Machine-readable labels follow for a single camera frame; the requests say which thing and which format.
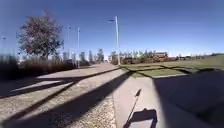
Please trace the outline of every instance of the sky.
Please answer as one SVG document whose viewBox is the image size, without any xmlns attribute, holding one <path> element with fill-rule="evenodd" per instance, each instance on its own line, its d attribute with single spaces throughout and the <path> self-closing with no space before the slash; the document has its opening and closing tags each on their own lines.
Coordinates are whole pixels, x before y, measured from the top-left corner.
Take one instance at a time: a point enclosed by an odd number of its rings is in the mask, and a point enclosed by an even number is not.
<svg viewBox="0 0 224 128">
<path fill-rule="evenodd" d="M 0 34 L 6 37 L 0 52 L 17 53 L 19 27 L 44 10 L 63 26 L 61 52 L 78 52 L 80 27 L 80 51 L 88 55 L 102 48 L 109 55 L 116 50 L 115 23 L 109 22 L 115 16 L 122 52 L 224 52 L 223 0 L 0 0 Z"/>
</svg>

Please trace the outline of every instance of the cobblestone pavement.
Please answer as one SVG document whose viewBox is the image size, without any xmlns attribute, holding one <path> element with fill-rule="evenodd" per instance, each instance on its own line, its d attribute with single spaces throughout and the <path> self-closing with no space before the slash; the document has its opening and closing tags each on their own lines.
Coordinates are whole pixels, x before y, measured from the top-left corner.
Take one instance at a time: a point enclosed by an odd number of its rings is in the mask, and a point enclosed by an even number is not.
<svg viewBox="0 0 224 128">
<path fill-rule="evenodd" d="M 101 64 L 1 84 L 0 127 L 115 128 L 111 92 L 98 88 L 118 73 Z"/>
</svg>

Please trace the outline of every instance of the lawn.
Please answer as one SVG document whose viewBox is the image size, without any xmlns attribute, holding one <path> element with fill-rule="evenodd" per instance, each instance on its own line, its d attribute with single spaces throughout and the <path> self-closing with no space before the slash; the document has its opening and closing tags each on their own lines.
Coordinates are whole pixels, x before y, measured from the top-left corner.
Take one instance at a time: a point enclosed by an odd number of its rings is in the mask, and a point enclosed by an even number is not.
<svg viewBox="0 0 224 128">
<path fill-rule="evenodd" d="M 134 77 L 192 74 L 217 69 L 224 70 L 224 56 L 220 55 L 200 60 L 122 65 L 121 67 L 126 71 L 136 71 L 133 74 Z"/>
</svg>

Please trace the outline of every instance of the paved path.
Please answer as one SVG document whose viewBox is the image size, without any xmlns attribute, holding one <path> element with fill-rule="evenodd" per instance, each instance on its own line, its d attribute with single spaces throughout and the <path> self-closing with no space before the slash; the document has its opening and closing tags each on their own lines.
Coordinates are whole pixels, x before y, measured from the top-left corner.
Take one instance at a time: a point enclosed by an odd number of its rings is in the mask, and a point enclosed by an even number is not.
<svg viewBox="0 0 224 128">
<path fill-rule="evenodd" d="M 116 67 L 102 64 L 0 86 L 2 128 L 114 128 L 111 83 Z"/>
<path fill-rule="evenodd" d="M 209 128 L 131 75 L 101 64 L 1 84 L 1 127 Z"/>
</svg>

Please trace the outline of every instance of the distant building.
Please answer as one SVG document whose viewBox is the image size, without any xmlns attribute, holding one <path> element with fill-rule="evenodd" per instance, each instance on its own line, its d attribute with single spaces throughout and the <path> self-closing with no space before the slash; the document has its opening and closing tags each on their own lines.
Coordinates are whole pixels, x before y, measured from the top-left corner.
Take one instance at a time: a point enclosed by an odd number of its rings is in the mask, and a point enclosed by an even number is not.
<svg viewBox="0 0 224 128">
<path fill-rule="evenodd" d="M 156 52 L 155 55 L 157 57 L 168 57 L 168 53 L 167 52 Z"/>
<path fill-rule="evenodd" d="M 72 53 L 72 61 L 76 62 L 76 54 L 74 52 Z"/>
<path fill-rule="evenodd" d="M 69 52 L 63 52 L 63 60 L 69 59 Z"/>
</svg>

